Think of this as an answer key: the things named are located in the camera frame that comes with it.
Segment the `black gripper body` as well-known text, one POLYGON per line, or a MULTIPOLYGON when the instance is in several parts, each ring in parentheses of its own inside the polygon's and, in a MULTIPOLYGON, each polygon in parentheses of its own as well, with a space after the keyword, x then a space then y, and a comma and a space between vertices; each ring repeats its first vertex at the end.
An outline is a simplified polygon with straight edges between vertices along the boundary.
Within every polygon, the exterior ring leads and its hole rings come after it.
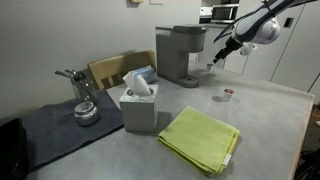
POLYGON ((217 63, 221 59, 225 59, 229 54, 233 51, 238 50, 242 47, 242 44, 235 40, 233 37, 229 37, 225 43, 225 47, 221 49, 216 55, 213 60, 214 63, 217 63))

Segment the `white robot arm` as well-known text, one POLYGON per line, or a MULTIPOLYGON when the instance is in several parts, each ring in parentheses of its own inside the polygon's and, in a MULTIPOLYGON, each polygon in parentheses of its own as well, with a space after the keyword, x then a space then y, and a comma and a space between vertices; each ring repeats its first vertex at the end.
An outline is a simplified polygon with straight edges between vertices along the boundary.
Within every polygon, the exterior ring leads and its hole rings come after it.
POLYGON ((234 20, 217 35, 214 41, 225 36, 228 39, 213 62, 217 63, 237 50, 242 56, 248 56, 257 49, 258 44, 274 42, 281 32, 276 16, 288 8, 314 1, 317 0, 261 0, 251 12, 234 20))

